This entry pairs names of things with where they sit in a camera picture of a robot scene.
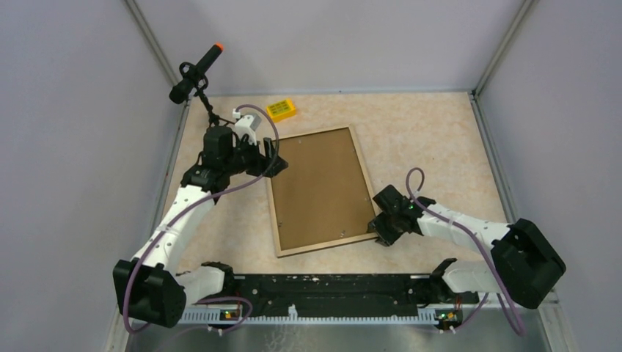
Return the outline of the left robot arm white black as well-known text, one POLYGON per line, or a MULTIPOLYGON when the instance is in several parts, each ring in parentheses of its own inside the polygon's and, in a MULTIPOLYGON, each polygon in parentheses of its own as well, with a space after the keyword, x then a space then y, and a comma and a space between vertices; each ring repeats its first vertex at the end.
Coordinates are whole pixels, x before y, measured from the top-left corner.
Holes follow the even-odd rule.
POLYGON ((130 260, 119 260, 113 268, 117 303, 127 332, 174 327, 188 305, 208 296, 218 303, 232 299, 235 283, 227 278, 223 266, 207 264, 180 274, 181 256, 221 197, 287 169, 280 149, 277 131, 273 138, 258 142, 251 127, 207 128, 202 149, 184 172, 161 223, 130 260))

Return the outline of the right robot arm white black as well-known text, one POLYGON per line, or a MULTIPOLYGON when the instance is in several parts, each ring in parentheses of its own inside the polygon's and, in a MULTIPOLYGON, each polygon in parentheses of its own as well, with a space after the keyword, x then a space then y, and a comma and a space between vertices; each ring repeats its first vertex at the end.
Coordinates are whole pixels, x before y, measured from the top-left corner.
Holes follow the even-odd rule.
POLYGON ((494 293, 536 309, 567 271, 536 224, 486 221, 451 210, 434 199, 411 199, 389 185, 373 197, 379 214, 368 229, 384 246, 402 235, 439 238, 477 252, 481 261, 446 260, 430 282, 431 295, 449 302, 459 293, 494 293))

